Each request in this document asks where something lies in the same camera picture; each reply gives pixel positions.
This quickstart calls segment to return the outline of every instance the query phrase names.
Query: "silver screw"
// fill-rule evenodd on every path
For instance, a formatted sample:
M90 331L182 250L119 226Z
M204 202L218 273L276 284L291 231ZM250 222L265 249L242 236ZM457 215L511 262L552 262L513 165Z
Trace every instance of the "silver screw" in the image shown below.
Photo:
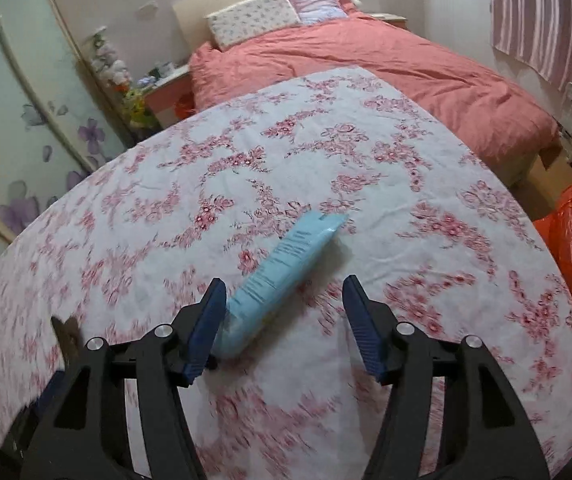
M410 323L400 323L397 325L397 332L402 335L411 335L415 333L415 327Z
M467 335L466 344L470 346L470 348L482 348L484 343L482 342L481 338L476 335Z
M159 325L155 329L155 335L157 337L168 337L171 333L173 333L173 327L170 325Z
M101 337L93 337L86 343L88 350L98 350L103 346L103 339Z

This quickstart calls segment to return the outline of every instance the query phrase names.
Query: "blue tube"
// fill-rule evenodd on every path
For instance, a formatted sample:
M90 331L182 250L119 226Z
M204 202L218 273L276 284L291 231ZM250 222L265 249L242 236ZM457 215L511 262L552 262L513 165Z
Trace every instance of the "blue tube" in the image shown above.
M305 213L228 301L212 353L230 359L248 345L313 267L346 215Z

